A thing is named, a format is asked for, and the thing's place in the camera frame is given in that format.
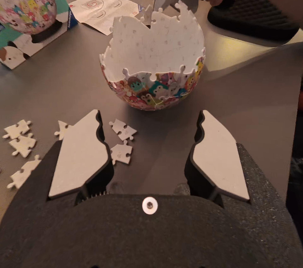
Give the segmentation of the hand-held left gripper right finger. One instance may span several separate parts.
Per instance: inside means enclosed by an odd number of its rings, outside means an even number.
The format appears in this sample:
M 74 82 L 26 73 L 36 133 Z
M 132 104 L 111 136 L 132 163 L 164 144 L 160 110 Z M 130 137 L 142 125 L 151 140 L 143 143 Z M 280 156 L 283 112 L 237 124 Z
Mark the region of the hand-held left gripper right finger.
M 235 138 L 207 110 L 199 112 L 196 126 L 184 168 L 190 195 L 213 202 L 219 195 L 249 202 Z

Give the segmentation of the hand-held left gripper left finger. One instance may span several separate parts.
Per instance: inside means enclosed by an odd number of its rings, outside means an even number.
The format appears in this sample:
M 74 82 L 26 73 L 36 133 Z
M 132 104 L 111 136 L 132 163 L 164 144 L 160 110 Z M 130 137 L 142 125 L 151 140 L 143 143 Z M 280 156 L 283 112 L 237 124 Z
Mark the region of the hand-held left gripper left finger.
M 95 109 L 68 129 L 62 140 L 48 197 L 102 195 L 114 176 L 101 113 Z

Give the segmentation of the white curved puzzle piece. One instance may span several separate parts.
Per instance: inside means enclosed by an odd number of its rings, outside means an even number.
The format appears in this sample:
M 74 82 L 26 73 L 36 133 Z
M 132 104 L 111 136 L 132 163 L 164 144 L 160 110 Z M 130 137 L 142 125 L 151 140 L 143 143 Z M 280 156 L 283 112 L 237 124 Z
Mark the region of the white curved puzzle piece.
M 148 5 L 147 8 L 142 8 L 141 12 L 138 14 L 138 19 L 147 28 L 151 28 L 152 23 L 152 13 L 154 11 L 154 5 Z

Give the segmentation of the colourful puzzle ball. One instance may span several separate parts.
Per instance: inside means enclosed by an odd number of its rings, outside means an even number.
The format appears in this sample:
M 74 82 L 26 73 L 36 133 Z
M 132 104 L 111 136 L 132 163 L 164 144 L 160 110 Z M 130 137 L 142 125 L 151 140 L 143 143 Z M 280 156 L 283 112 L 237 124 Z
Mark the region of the colourful puzzle ball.
M 113 21 L 112 39 L 100 54 L 109 88 L 129 106 L 157 111 L 178 104 L 195 89 L 203 72 L 205 42 L 194 13 L 179 0 L 179 16 L 160 8 L 151 27 L 135 17 Z

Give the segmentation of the group of puzzle pieces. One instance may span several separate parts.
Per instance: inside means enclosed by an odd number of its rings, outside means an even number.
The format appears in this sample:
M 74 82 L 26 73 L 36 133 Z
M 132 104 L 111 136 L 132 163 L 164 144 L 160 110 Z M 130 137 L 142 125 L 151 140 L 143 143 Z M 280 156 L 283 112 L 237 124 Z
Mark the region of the group of puzzle pieces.
M 17 124 L 5 128 L 7 134 L 3 135 L 3 138 L 10 138 L 9 145 L 14 148 L 12 156 L 20 154 L 23 158 L 26 158 L 31 152 L 32 148 L 36 144 L 36 140 L 32 137 L 32 133 L 27 136 L 22 135 L 29 130 L 30 121 L 21 120 Z M 123 141 L 123 144 L 117 144 L 111 149 L 112 164 L 115 165 L 117 161 L 124 164 L 129 164 L 132 147 L 127 144 L 127 139 L 133 140 L 133 135 L 137 133 L 137 130 L 126 125 L 124 122 L 115 119 L 115 122 L 109 122 L 112 130 Z M 19 189 L 30 176 L 31 172 L 38 166 L 41 159 L 39 155 L 34 157 L 34 160 L 25 163 L 21 170 L 16 171 L 10 176 L 12 182 L 7 185 L 7 189 Z

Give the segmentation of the colourful cardboard puzzle box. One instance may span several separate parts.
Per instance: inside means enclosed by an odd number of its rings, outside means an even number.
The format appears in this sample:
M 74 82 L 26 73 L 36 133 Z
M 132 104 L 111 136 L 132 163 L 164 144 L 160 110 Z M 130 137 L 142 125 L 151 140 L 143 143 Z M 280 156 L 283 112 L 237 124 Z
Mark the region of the colourful cardboard puzzle box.
M 0 63 L 15 69 L 78 24 L 66 0 L 0 0 Z

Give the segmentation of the black mesh pad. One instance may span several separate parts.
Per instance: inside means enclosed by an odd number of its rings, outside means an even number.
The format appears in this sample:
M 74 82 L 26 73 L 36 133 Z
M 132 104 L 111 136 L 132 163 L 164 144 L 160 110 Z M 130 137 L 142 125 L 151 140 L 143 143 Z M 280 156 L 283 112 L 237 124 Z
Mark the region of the black mesh pad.
M 273 42 L 289 41 L 300 29 L 269 0 L 223 0 L 207 19 L 226 31 Z

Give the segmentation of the folded paper leaflet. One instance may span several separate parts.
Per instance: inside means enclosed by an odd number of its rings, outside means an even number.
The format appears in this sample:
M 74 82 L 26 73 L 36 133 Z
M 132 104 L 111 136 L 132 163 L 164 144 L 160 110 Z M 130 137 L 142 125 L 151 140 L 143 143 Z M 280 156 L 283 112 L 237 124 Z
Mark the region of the folded paper leaflet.
M 69 7 L 79 23 L 89 25 L 104 35 L 111 34 L 115 17 L 134 17 L 143 8 L 129 0 L 76 0 Z

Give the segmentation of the person's dark clothing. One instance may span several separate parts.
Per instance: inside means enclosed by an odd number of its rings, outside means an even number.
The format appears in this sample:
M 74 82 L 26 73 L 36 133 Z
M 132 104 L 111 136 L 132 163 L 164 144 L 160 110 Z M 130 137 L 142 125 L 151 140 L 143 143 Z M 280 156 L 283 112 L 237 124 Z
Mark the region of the person's dark clothing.
M 303 92 L 300 92 L 290 162 L 286 207 L 303 240 Z

